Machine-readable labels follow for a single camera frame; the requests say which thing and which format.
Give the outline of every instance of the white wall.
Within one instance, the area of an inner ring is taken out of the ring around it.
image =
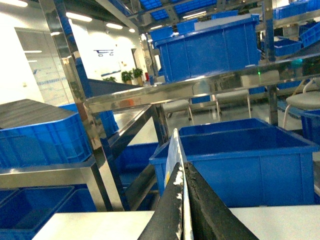
[[[15,31],[16,23],[16,19],[0,13],[0,104],[21,99],[43,102]]]
[[[289,4],[289,0],[272,0],[272,7],[279,8]]]
[[[105,62],[106,66],[118,65],[121,71],[130,71],[135,68],[134,57],[131,49],[136,49],[135,56],[138,68],[147,72],[145,58],[138,33],[129,32],[129,28],[123,29],[108,29],[106,33],[106,25],[103,21],[92,20],[92,22],[81,22],[72,20],[73,33],[79,48],[83,61],[85,71],[88,78],[101,80],[101,74],[105,73],[103,66],[97,60],[97,54],[94,50],[108,50],[115,49],[115,57],[110,58],[112,62]],[[121,72],[109,74],[106,77],[115,77],[118,83],[122,83]]]

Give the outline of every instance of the ceiling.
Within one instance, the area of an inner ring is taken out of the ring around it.
[[[261,0],[108,0],[145,33],[151,27],[172,25],[185,21],[183,16],[206,11],[206,15],[238,9],[248,13]],[[64,0],[67,11],[93,19],[125,26],[96,0]]]
[[[103,6],[95,0],[64,0],[64,5],[67,11],[89,16],[93,19],[101,20],[104,22],[123,25],[114,15],[106,10]]]

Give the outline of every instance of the wall logo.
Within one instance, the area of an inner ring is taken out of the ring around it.
[[[109,55],[109,56],[113,56],[115,54],[115,50],[110,49],[110,50],[94,50],[99,57],[103,57],[104,54]]]

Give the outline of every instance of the ceiling light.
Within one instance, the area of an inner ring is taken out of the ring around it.
[[[80,20],[80,21],[84,21],[84,22],[91,22],[92,21],[91,17],[75,14],[72,12],[67,12],[66,16],[70,19],[76,19],[76,20]]]
[[[196,17],[199,17],[200,15],[204,15],[206,13],[207,13],[207,11],[201,11],[201,12],[198,12],[198,13],[194,13],[194,14],[191,14],[191,15],[184,16],[183,19],[196,18]]]
[[[56,36],[56,35],[59,35],[59,34],[60,34],[60,32],[58,32],[58,31],[54,31],[54,32],[50,33],[51,36]]]
[[[23,8],[28,6],[28,3],[26,3],[25,1],[20,1],[20,0],[0,0],[0,3],[10,4],[10,5],[14,5],[17,7],[23,7]]]
[[[42,53],[41,50],[29,50],[29,51],[24,51],[25,54],[39,54]]]
[[[151,27],[150,29],[153,30],[153,29],[159,29],[161,28],[163,25],[159,25],[159,26],[154,26],[154,27]]]
[[[123,26],[114,24],[114,23],[107,23],[106,26],[111,29],[119,29],[119,30],[123,28]]]

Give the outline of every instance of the shelf leg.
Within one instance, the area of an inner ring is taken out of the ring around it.
[[[161,104],[155,104],[153,107],[152,119],[156,136],[160,145],[169,141],[169,131],[164,108]]]

